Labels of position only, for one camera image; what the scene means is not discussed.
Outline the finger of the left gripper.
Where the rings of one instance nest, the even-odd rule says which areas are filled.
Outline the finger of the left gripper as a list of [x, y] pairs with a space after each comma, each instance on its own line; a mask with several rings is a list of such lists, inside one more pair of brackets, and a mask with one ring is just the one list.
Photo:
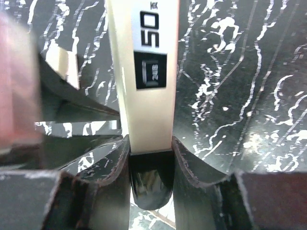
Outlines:
[[85, 96], [79, 84], [79, 57], [63, 48], [38, 53], [43, 117], [119, 117], [119, 112]]

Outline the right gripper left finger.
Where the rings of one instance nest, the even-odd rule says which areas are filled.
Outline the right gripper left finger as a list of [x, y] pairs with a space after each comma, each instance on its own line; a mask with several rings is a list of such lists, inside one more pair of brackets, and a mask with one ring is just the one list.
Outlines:
[[126, 230], [129, 139], [78, 175], [14, 170], [0, 174], [3, 230]]

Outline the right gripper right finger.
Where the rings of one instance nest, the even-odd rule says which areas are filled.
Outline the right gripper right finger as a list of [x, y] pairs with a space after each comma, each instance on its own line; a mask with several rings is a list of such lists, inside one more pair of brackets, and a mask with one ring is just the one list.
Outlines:
[[304, 230], [305, 172], [226, 175], [192, 154], [177, 138], [173, 199], [178, 230]]

